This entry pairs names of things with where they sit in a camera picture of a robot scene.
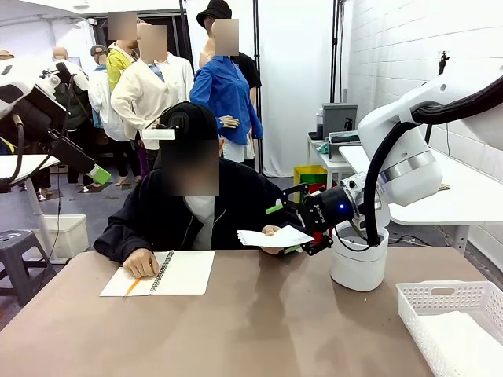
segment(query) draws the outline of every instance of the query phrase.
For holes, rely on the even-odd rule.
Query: black jacket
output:
[[[220,196],[215,199],[211,248],[243,249],[237,230],[261,232],[266,225],[299,225],[292,213],[266,214],[281,197],[281,190],[240,163],[220,160]],[[161,170],[154,170],[126,198],[122,210],[108,220],[94,248],[122,263],[136,249],[190,250],[202,224],[192,215],[183,197],[169,196]]]

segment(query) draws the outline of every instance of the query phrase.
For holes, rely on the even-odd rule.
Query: blue shirt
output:
[[[164,82],[164,76],[163,73],[160,71],[159,67],[156,65],[149,64],[149,68],[152,72],[154,72],[157,77],[159,77],[163,82]]]
[[[263,136],[262,124],[250,100],[250,86],[229,57],[213,57],[196,72],[190,101],[209,108],[217,119],[218,133],[233,143],[246,145],[250,127],[252,136]],[[239,119],[236,129],[223,128],[221,116]]]

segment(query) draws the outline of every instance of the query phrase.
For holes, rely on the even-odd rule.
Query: white cylindrical base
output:
[[[337,225],[337,232],[351,249],[362,250],[367,247],[366,241],[360,238],[347,221]],[[330,276],[334,281],[354,291],[366,292],[379,287],[386,269],[389,233],[385,228],[378,229],[378,233],[380,245],[366,251],[351,251],[342,245],[336,235],[333,236]]]

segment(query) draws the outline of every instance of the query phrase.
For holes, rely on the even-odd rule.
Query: black hat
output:
[[[197,15],[197,22],[202,27],[204,27],[204,18],[206,16],[215,19],[230,19],[233,18],[233,11],[224,0],[210,0],[207,9]]]

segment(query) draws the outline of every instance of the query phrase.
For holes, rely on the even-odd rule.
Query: hand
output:
[[[262,233],[264,233],[266,236],[272,236],[274,232],[277,232],[281,228],[279,226],[274,226],[274,225],[267,225],[264,226],[264,229],[262,229]],[[262,247],[262,250],[264,250],[267,254],[278,254],[280,251],[283,250],[282,247]]]
[[[230,115],[221,116],[220,120],[223,123],[223,128],[237,128],[239,126],[239,119],[233,118]]]
[[[155,276],[159,272],[156,256],[147,249],[136,249],[124,262],[126,271],[135,278]]]

